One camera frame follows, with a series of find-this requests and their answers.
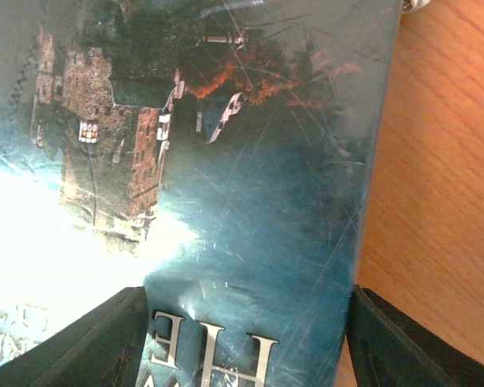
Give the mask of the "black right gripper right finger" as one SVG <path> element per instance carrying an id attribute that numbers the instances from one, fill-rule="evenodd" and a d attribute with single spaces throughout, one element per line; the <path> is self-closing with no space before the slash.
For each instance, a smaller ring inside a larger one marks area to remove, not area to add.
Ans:
<path id="1" fill-rule="evenodd" d="M 346 337 L 359 386 L 484 386 L 484 365 L 369 288 L 353 288 Z"/>

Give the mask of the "dark blue castle cover book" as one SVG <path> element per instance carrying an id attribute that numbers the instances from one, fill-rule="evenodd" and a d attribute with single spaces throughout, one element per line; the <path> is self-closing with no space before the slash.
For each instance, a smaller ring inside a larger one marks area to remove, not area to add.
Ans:
<path id="1" fill-rule="evenodd" d="M 145 288 L 134 386 L 331 386 L 398 1 L 0 1 L 0 366 Z"/>

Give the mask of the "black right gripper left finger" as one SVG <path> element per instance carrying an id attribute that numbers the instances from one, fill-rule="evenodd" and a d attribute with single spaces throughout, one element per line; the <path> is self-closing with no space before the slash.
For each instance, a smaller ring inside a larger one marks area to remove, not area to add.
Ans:
<path id="1" fill-rule="evenodd" d="M 0 366 L 0 386 L 134 386 L 148 320 L 145 288 L 122 289 Z"/>

